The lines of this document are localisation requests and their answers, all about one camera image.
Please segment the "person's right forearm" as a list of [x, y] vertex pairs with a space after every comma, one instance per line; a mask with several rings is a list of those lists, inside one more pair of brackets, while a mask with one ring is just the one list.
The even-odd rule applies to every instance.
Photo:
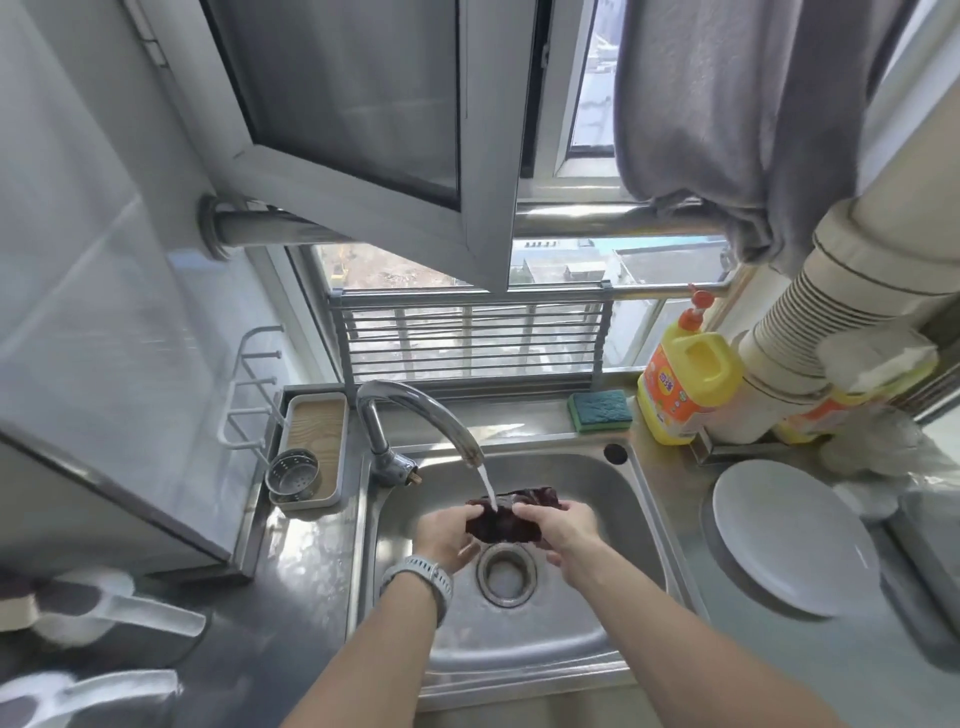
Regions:
[[550, 559], [591, 607], [663, 728], [850, 728], [604, 541], [588, 538]]

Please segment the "grey hanging towel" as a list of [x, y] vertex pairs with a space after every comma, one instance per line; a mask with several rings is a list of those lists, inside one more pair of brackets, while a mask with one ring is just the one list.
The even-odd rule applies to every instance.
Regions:
[[739, 263], [794, 278], [850, 199], [869, 102], [918, 0], [627, 0], [613, 96], [623, 188], [700, 199]]

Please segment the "person's left forearm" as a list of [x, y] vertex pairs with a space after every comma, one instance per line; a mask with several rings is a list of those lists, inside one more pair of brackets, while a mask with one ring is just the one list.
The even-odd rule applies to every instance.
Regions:
[[437, 617], [426, 581], [395, 577], [279, 728], [412, 728]]

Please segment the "white tray with wooden base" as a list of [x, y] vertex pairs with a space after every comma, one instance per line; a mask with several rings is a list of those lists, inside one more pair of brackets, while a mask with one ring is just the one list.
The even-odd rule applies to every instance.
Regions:
[[341, 502], [349, 418], [349, 400], [343, 392], [297, 394], [290, 399], [278, 451], [309, 451], [318, 461], [318, 478], [310, 498], [292, 500], [272, 495], [274, 505], [295, 512], [329, 508]]

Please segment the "white plastic scoop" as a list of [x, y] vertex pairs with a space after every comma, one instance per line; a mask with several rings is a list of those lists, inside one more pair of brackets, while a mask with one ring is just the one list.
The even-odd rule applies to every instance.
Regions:
[[0, 728], [67, 728], [74, 715], [126, 700], [168, 698], [181, 686], [173, 669], [134, 669], [84, 680], [37, 672], [0, 685]]
[[40, 586], [34, 598], [38, 615], [31, 631], [63, 648], [90, 646], [116, 625], [197, 638], [208, 623], [202, 613], [138, 596], [133, 577], [106, 566], [63, 573]]

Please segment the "person's right hand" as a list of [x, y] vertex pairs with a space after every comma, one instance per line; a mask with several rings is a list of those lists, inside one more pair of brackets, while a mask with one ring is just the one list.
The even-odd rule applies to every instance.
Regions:
[[541, 535], [539, 547], [549, 563], [558, 567], [564, 580], [581, 591], [594, 580], [595, 571], [609, 550], [601, 538], [594, 510], [579, 501], [562, 500], [558, 508], [558, 532]]

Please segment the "small steel strainer cup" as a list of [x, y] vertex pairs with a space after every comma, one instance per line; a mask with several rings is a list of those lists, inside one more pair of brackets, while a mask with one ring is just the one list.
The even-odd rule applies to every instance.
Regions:
[[312, 501], [321, 483], [317, 456], [302, 447], [286, 449], [276, 455], [265, 476], [270, 498], [276, 503]]

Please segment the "open window sash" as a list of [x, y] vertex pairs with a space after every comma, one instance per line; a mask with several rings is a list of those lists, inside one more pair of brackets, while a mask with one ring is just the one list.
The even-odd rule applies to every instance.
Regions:
[[506, 291], [538, 0], [137, 0], [214, 185]]

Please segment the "white wall hook rack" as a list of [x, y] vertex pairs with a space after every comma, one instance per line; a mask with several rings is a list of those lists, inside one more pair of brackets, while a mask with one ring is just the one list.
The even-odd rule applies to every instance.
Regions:
[[250, 345], [258, 336], [284, 333], [282, 324], [269, 324], [251, 328], [241, 336], [217, 422], [216, 438], [223, 448], [230, 452], [251, 452], [265, 466], [269, 464], [267, 440], [263, 435], [250, 435], [241, 419], [264, 418], [268, 426], [282, 422], [273, 393], [278, 378], [275, 375], [257, 374], [254, 363], [281, 360], [283, 354], [278, 348], [250, 348]]

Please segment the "yellow dish soap bottle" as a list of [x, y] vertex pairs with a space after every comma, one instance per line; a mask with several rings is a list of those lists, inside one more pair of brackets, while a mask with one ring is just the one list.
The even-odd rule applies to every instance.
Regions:
[[666, 327], [637, 382], [643, 420], [667, 447], [691, 443], [743, 381], [737, 350], [722, 334], [703, 330], [714, 294], [689, 288], [689, 305]]

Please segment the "green and yellow sponge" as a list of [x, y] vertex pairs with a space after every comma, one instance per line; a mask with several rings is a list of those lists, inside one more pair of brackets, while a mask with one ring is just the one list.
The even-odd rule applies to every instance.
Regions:
[[622, 390], [570, 394], [567, 409], [578, 433], [630, 430], [634, 415]]

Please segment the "stainless steel sink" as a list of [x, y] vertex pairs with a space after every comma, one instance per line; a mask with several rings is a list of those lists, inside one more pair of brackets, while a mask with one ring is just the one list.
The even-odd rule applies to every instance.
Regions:
[[[377, 604], [386, 571], [411, 552], [419, 518], [485, 494], [450, 443], [399, 445], [419, 484], [382, 488], [362, 461], [346, 633]], [[494, 491], [548, 486], [588, 505], [604, 540], [700, 617], [706, 608], [678, 540], [624, 437], [572, 434], [483, 446]], [[422, 712], [627, 685], [629, 669], [582, 596], [533, 544], [484, 545], [454, 577], [454, 597], [431, 648]]]

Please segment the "white round plate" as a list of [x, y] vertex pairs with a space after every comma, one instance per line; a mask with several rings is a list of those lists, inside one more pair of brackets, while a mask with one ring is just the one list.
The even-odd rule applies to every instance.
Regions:
[[798, 467], [767, 459], [731, 465], [711, 504], [726, 550], [786, 605], [838, 618], [880, 595], [881, 562], [867, 528], [834, 489]]

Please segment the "sink drain strainer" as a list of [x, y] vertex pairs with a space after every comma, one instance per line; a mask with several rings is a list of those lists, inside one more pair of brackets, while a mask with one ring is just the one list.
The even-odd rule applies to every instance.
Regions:
[[538, 569], [518, 543], [496, 543], [481, 553], [475, 568], [478, 590], [489, 604], [516, 609], [530, 601], [538, 586]]

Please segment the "chrome faucet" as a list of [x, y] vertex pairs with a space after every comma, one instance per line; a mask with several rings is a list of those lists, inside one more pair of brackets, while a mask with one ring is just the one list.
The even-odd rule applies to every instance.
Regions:
[[356, 411], [371, 455], [370, 478], [382, 488], [419, 484], [418, 463], [393, 447], [389, 436], [398, 436], [402, 446], [446, 440], [462, 462], [480, 472], [485, 454], [470, 431], [448, 407], [429, 394], [406, 383], [372, 380], [356, 391]]

